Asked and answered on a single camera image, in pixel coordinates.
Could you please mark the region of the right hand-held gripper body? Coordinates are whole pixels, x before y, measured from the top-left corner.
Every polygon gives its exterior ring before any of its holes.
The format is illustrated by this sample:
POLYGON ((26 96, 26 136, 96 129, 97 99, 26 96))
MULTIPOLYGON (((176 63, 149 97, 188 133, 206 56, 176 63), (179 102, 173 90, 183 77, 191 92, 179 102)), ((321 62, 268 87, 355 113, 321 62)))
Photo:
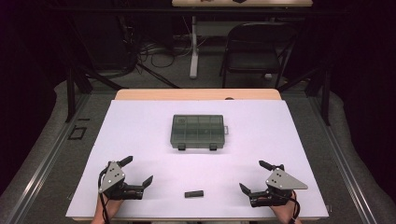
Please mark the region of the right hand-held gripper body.
POLYGON ((249 195, 252 207, 280 206, 286 204, 296 189, 308 189, 308 186, 284 170, 284 165, 274 165, 270 176, 265 180, 267 189, 252 192, 249 195))

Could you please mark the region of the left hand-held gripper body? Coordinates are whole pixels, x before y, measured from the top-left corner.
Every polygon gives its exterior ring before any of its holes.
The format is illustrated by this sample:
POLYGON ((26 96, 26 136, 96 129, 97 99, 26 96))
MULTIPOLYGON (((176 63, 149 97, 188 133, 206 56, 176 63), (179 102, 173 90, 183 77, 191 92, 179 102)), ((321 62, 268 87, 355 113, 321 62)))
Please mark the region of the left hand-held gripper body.
POLYGON ((142 186, 128 185, 125 182, 123 167, 117 161, 110 161, 99 176, 98 193, 104 194, 109 200, 142 200, 142 186))

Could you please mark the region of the grey clear compartment box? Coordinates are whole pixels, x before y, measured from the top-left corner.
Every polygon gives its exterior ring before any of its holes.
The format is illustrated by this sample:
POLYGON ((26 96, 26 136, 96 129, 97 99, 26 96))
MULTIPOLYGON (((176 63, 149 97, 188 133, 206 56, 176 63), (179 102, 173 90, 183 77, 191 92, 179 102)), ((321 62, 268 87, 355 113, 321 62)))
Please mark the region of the grey clear compartment box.
POLYGON ((173 148, 223 148, 226 128, 222 115, 174 115, 170 143, 173 148))

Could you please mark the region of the person's left hand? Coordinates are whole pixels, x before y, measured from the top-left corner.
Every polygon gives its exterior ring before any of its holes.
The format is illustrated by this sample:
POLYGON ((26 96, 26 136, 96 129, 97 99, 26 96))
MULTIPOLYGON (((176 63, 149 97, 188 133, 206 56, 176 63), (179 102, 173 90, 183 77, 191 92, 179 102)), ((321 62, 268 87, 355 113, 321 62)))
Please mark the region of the person's left hand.
POLYGON ((109 200, 106 196, 98 196, 95 213, 91 224, 106 224, 120 210, 123 200, 109 200))

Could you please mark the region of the person's right hand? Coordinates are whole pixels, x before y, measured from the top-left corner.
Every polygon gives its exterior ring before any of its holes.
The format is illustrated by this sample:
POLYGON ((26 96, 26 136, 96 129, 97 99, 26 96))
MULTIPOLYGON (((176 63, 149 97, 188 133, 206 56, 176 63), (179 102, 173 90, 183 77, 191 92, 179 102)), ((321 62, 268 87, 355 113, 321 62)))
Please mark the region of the person's right hand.
POLYGON ((290 224, 292 220, 294 220, 293 224, 303 224, 298 217, 293 217, 296 209, 296 203, 293 201, 288 201, 286 204, 280 206, 271 206, 271 210, 281 224, 290 224))

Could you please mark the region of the black metal stand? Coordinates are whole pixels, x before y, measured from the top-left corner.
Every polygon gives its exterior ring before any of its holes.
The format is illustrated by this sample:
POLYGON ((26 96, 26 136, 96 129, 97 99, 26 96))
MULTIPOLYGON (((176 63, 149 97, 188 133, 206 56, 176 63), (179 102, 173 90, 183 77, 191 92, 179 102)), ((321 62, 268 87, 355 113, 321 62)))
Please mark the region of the black metal stand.
POLYGON ((320 100, 320 116, 327 126, 330 126, 329 120, 329 103, 330 103, 330 90, 331 90, 331 74, 332 66, 322 64, 308 72, 289 80, 286 84, 277 87, 279 92, 288 90, 289 88, 297 85, 304 79, 309 78, 310 81, 305 87, 304 92, 306 96, 317 96, 318 91, 321 90, 320 100))
POLYGON ((68 107, 66 122, 69 122, 77 113, 75 87, 78 87, 83 94, 90 94, 93 91, 93 86, 90 83, 88 77, 93 77, 115 91, 122 89, 121 85, 116 84, 106 77, 96 73, 85 65, 69 67, 66 71, 66 93, 68 107))

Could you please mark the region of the black folding chair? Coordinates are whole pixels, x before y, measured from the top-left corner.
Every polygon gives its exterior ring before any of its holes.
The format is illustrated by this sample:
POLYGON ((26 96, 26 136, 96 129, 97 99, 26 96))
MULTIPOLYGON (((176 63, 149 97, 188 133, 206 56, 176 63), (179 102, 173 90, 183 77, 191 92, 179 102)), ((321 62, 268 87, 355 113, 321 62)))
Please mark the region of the black folding chair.
POLYGON ((254 21, 236 25, 227 35, 219 75, 226 87, 228 73, 276 74, 277 88, 298 29, 289 22, 254 21))

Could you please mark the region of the wooden desk with white leg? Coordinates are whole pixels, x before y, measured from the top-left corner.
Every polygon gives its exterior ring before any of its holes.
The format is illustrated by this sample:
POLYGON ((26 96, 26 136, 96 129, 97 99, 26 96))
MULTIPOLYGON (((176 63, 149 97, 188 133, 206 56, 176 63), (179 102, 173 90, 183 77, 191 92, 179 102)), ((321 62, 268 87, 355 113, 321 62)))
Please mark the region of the wooden desk with white leg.
MULTIPOLYGON (((312 0, 172 0, 173 7, 267 7, 267 8, 301 8, 311 7, 312 0)), ((190 78, 198 76, 199 50, 197 44, 197 20, 192 16, 191 28, 191 71, 190 78)))

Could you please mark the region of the aluminium floor rail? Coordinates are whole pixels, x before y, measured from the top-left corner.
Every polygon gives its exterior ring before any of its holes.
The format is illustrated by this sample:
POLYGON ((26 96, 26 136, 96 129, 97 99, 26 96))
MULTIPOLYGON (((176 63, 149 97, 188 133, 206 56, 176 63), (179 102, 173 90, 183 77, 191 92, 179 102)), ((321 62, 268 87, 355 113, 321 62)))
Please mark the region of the aluminium floor rail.
POLYGON ((20 170, 0 197, 0 206, 3 208, 0 224, 21 224, 57 161, 63 144, 72 132, 77 115, 90 97, 89 94, 81 94, 77 100, 75 114, 66 121, 66 99, 63 94, 58 96, 49 121, 20 170))
POLYGON ((352 170, 347 163, 347 158, 345 157, 338 141, 336 140, 332 128, 325 123, 321 116, 321 106, 319 104, 319 100, 315 97, 308 97, 308 102, 311 104, 314 114, 318 118, 318 123, 320 124, 321 129, 325 132, 327 139, 330 142, 333 159, 344 180, 349 196, 354 203, 357 212, 360 215, 362 224, 377 224, 376 218, 365 196, 363 195, 357 179, 353 175, 352 170))

